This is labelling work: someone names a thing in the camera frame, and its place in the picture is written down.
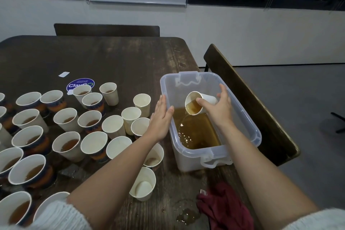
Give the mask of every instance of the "red cloth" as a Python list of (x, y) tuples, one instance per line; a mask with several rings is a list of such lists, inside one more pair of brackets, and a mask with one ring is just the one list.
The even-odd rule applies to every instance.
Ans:
[(197, 207), (208, 216), (211, 230), (253, 230), (254, 221), (249, 210), (225, 182), (218, 183), (207, 195), (198, 194)]

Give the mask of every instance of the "clear plastic bin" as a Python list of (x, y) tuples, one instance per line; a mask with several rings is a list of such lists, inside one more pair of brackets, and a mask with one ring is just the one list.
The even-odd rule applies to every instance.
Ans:
[[(219, 84), (226, 86), (228, 95), (231, 97), (232, 115), (235, 125), (247, 136), (253, 145), (258, 147), (261, 143), (259, 129), (220, 76), (211, 72), (191, 71), (166, 74), (160, 79), (162, 94), (166, 95), (167, 98), (167, 107), (173, 105), (175, 108), (184, 107), (185, 99), (192, 91), (216, 97), (217, 93), (221, 92)], [(215, 168), (218, 165), (232, 164), (231, 157), (224, 145), (226, 141), (212, 120), (211, 122), (222, 145), (201, 149), (188, 149), (181, 144), (175, 123), (173, 120), (171, 121), (169, 128), (170, 136), (180, 171), (188, 172), (205, 167)]]

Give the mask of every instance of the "wooden chair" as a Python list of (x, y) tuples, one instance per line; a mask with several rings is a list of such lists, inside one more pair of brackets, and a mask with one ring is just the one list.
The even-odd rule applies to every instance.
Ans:
[(214, 44), (207, 49), (204, 60), (212, 72), (223, 79), (259, 128), (262, 142), (258, 148), (261, 153), (277, 166), (299, 156), (298, 146)]
[(57, 36), (151, 36), (159, 37), (159, 26), (54, 24)]

